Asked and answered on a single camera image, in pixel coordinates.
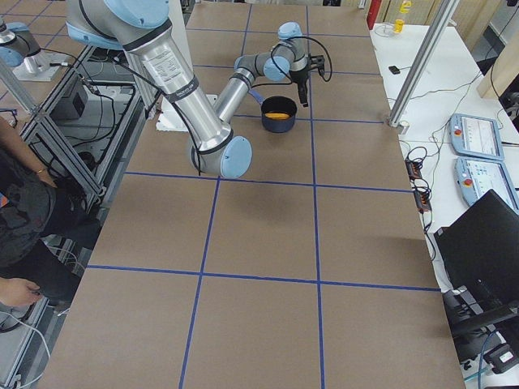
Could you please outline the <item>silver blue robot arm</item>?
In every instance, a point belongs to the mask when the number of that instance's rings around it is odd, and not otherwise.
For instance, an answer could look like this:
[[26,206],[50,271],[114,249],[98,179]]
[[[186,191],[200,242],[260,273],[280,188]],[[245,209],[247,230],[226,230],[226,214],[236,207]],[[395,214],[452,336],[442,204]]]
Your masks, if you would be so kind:
[[250,142],[234,135],[229,124],[255,80],[261,76],[278,82],[295,76],[300,101],[307,102],[310,56],[298,23],[278,29],[278,43],[267,53],[245,55],[216,102],[211,102],[172,37],[167,1],[69,1],[67,30],[85,45],[122,50],[135,55],[186,123],[192,164],[202,173],[241,177],[252,159]]

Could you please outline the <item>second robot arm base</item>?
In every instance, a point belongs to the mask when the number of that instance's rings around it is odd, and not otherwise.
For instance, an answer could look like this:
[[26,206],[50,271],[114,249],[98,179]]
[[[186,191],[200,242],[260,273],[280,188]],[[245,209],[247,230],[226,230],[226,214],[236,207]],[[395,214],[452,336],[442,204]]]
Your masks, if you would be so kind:
[[26,24],[6,24],[1,19],[1,60],[21,81],[51,81],[58,69],[70,64],[69,56],[46,53]]

